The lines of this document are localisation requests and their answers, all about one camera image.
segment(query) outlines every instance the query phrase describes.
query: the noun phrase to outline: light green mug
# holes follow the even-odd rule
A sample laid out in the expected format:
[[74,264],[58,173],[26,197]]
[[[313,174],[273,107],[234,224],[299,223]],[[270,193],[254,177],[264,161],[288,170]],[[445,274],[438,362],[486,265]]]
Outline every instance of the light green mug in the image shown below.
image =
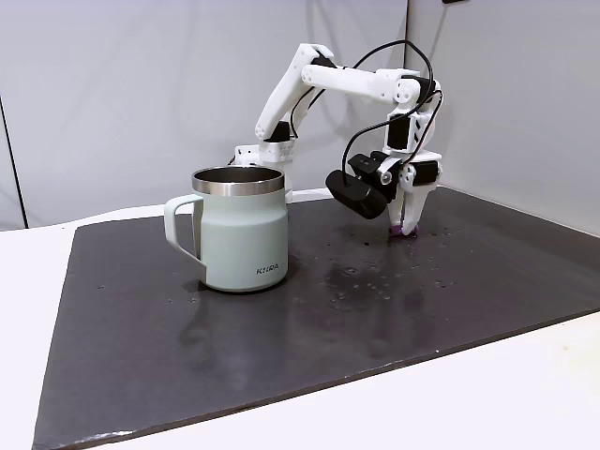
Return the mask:
[[[258,166],[205,169],[192,175],[193,194],[165,204],[167,241],[198,264],[205,285],[226,292],[258,291],[288,272],[288,210],[284,174]],[[175,212],[194,203],[195,254],[177,239]]]

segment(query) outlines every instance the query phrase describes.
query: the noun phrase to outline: purple object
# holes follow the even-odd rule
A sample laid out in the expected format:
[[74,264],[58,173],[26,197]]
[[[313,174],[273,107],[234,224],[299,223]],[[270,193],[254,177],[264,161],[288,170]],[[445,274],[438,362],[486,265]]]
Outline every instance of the purple object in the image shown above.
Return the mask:
[[[419,224],[418,223],[414,226],[412,231],[406,235],[416,237],[417,234],[419,234]],[[402,225],[393,225],[390,228],[390,237],[397,237],[397,236],[404,236],[404,233],[402,232]]]

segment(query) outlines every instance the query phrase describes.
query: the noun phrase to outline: gray wall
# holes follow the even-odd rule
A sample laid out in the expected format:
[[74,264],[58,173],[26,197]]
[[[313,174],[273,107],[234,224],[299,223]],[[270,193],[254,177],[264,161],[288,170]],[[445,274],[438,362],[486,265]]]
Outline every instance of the gray wall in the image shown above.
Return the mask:
[[0,232],[21,228],[24,228],[23,215],[10,163],[7,137],[4,125],[0,121]]
[[444,184],[600,234],[599,18],[594,0],[410,2],[445,93]]
[[[0,0],[0,86],[33,226],[189,190],[254,126],[300,42],[351,65],[403,38],[406,0]],[[365,68],[402,67],[403,51]],[[295,188],[318,188],[388,108],[327,93],[299,129]],[[377,133],[355,150],[381,147]]]

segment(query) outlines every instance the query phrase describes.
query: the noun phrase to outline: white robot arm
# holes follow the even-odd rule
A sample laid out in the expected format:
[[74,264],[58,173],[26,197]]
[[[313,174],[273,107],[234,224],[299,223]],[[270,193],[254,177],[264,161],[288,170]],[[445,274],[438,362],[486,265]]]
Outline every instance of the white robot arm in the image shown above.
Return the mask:
[[292,199],[289,176],[295,130],[308,113],[315,89],[332,89],[371,98],[394,107],[387,116],[385,144],[370,157],[355,155],[348,162],[355,176],[332,172],[326,180],[334,198],[365,218],[375,218],[386,206],[393,235],[416,233],[428,193],[442,173],[441,156],[423,146],[434,129],[442,97],[437,82],[407,69],[368,72],[337,67],[323,45],[300,44],[288,70],[267,100],[255,127],[260,142],[235,148],[235,164],[256,164],[286,173],[286,196]]

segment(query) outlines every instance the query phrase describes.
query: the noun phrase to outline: mug rim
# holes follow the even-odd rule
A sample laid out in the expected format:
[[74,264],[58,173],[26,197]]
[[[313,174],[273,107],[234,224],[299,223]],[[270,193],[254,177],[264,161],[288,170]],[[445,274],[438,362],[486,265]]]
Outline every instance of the mug rim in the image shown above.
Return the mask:
[[[218,176],[202,179],[202,174],[211,172],[230,172],[230,174],[224,176],[222,181],[218,179]],[[193,173],[191,185],[196,192],[203,194],[224,197],[261,195],[284,189],[285,174],[279,169],[265,166],[218,166]]]

